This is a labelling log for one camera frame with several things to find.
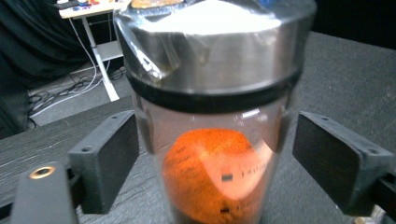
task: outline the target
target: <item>black rubber band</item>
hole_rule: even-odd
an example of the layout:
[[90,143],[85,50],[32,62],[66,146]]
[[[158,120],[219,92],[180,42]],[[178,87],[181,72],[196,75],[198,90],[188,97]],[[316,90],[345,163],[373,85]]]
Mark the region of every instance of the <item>black rubber band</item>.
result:
[[215,114],[250,109],[272,103],[274,100],[289,94],[300,78],[300,74],[301,71],[296,72],[274,85],[256,91],[222,95],[164,91],[147,85],[130,74],[128,74],[128,79],[137,94],[155,105],[186,113]]

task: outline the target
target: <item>dark gray table surface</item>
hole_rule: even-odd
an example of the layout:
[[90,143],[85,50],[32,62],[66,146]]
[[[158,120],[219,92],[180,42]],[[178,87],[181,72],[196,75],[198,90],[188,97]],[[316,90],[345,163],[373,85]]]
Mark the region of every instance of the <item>dark gray table surface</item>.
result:
[[[318,113],[396,153],[396,51],[311,33],[297,110]],[[132,109],[126,97],[0,141],[0,202],[12,199],[18,175],[61,161],[105,118]],[[292,157],[296,119],[282,152],[263,223],[347,224],[332,200]],[[168,223],[145,149],[106,216],[79,214],[81,223]]]

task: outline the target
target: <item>white desk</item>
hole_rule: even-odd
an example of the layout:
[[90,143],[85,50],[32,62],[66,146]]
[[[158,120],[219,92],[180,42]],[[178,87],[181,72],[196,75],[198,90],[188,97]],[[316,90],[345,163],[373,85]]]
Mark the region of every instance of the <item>white desk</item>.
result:
[[110,13],[114,9],[120,8],[125,4],[129,4],[129,1],[126,2],[113,2],[107,4],[98,4],[93,5],[90,8],[81,9],[81,10],[73,10],[73,8],[68,8],[64,10],[59,10],[59,14],[63,19],[81,19],[82,24],[84,25],[85,32],[87,33],[88,38],[90,39],[91,48],[93,51],[93,55],[95,57],[96,62],[98,63],[99,69],[103,76],[103,84],[105,85],[108,97],[110,101],[119,100],[120,97],[117,95],[116,90],[114,89],[113,84],[111,83],[110,78],[108,78],[108,74],[103,62],[122,57],[122,51],[120,49],[120,45],[118,41],[112,41],[101,45],[96,45],[95,40],[93,38],[90,25],[87,22],[87,17],[95,16],[99,14]]

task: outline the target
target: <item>orange object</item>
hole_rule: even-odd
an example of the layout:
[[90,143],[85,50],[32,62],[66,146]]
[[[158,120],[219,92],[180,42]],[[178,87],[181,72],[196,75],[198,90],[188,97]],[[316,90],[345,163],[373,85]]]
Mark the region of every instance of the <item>orange object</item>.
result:
[[98,5],[100,2],[99,0],[89,0],[91,5]]
[[183,0],[132,0],[131,6],[134,8],[164,7],[182,2]]
[[163,181],[178,223],[256,223],[273,151],[227,129],[182,134],[163,160]]

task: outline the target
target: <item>stainless steel container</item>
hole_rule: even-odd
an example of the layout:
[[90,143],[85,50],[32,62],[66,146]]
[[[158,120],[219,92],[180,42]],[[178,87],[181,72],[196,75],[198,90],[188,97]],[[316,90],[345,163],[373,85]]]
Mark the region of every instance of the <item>stainless steel container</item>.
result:
[[169,214],[257,223],[314,1],[132,5],[114,22]]

